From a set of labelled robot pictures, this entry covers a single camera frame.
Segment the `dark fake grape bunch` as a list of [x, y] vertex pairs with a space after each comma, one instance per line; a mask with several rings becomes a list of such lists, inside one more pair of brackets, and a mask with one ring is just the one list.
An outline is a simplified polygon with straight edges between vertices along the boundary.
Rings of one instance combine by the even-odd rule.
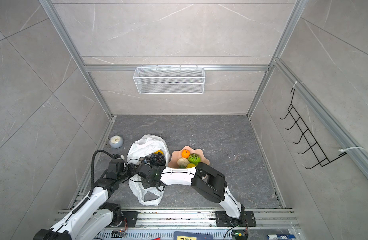
[[143, 163], [149, 164], [151, 166], [165, 166], [166, 165], [166, 158], [165, 155], [157, 155], [157, 154], [150, 154], [143, 159]]

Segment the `white plastic bag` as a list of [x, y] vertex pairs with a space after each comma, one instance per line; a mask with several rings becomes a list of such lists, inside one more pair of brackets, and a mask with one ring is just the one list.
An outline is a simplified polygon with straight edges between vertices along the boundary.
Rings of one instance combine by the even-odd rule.
[[[140, 165], [140, 158], [157, 151], [163, 152], [163, 165], [167, 166], [171, 156], [165, 140], [155, 135], [144, 135], [140, 140], [132, 144], [127, 155], [127, 163]], [[159, 187], [158, 189], [148, 187], [146, 184], [143, 184], [142, 178], [138, 175], [131, 177], [129, 186], [132, 193], [138, 198], [139, 203], [144, 206], [158, 206], [164, 195], [163, 187]]]

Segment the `pink scalloped plate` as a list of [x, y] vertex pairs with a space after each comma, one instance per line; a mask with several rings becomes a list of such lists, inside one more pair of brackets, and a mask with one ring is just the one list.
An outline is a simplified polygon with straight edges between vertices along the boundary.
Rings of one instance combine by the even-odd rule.
[[183, 157], [182, 156], [182, 152], [185, 151], [185, 150], [188, 150], [190, 154], [193, 154], [193, 153], [198, 154], [200, 156], [200, 158], [201, 158], [201, 162], [203, 162], [203, 163], [205, 163], [205, 164], [207, 164], [207, 165], [210, 166], [210, 161], [204, 156], [204, 153], [203, 153], [203, 151], [201, 149], [192, 149], [189, 146], [185, 146], [185, 147], [183, 147], [182, 150], [180, 150], [180, 151], [174, 151], [172, 153], [171, 160], [170, 160], [170, 162], [168, 164], [168, 166], [170, 168], [175, 168], [175, 169], [178, 169], [179, 168], [179, 165], [178, 165], [177, 162], [178, 162], [178, 160], [180, 158]]

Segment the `yellow fake lemon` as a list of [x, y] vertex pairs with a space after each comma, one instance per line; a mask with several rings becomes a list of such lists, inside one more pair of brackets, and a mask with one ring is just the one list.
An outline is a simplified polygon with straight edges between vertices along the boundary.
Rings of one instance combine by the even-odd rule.
[[196, 165], [195, 165], [195, 164], [193, 164], [193, 163], [190, 163], [190, 164], [188, 164], [188, 165], [186, 166], [186, 168], [187, 168], [187, 169], [195, 168], [195, 167], [196, 167]]

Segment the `orange fake fruit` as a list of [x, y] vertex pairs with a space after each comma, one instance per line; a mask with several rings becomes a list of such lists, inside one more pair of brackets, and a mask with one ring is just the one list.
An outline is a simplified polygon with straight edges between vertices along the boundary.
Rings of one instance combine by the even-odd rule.
[[188, 159], [190, 156], [190, 151], [188, 149], [182, 150], [182, 157]]

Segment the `green textured fake fruit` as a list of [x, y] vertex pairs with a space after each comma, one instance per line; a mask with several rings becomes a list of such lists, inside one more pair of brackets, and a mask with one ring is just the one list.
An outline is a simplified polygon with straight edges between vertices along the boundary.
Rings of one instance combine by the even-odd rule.
[[193, 153], [189, 155], [188, 161], [191, 164], [194, 164], [195, 166], [197, 166], [201, 162], [201, 157], [200, 155]]

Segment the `yellow fake banana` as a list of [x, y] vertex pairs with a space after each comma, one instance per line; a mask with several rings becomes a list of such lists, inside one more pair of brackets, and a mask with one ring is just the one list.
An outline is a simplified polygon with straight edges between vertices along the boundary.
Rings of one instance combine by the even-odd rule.
[[164, 155], [164, 153], [163, 153], [163, 151], [156, 151], [156, 152], [154, 152], [154, 154], [157, 154], [157, 155]]

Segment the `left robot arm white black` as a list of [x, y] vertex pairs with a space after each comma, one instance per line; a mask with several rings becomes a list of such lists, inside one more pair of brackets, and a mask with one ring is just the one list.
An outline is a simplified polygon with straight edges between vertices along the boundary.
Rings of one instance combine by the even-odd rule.
[[115, 155], [84, 199], [52, 227], [39, 230], [33, 239], [92, 240], [107, 226], [126, 226], [121, 206], [109, 203], [108, 199], [127, 178], [124, 157]]

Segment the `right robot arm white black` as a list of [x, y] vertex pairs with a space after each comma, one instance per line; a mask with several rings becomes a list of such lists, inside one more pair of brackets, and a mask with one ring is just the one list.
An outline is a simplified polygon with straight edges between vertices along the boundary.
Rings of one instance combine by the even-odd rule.
[[139, 176], [148, 187], [191, 186], [208, 201], [220, 204], [229, 218], [243, 222], [245, 208], [232, 195], [225, 175], [205, 163], [189, 169], [130, 164], [130, 172]]

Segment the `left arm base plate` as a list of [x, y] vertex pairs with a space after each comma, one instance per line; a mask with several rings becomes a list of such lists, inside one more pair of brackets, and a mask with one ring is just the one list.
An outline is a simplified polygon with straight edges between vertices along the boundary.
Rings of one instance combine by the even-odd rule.
[[112, 228], [134, 228], [136, 226], [138, 214], [139, 212], [137, 211], [114, 213], [114, 218], [110, 226]]

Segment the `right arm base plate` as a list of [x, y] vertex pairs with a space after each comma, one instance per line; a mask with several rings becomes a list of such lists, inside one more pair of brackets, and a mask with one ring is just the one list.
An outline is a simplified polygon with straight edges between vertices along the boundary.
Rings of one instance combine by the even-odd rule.
[[256, 227], [256, 219], [252, 211], [245, 211], [239, 218], [229, 217], [225, 211], [215, 212], [217, 227]]

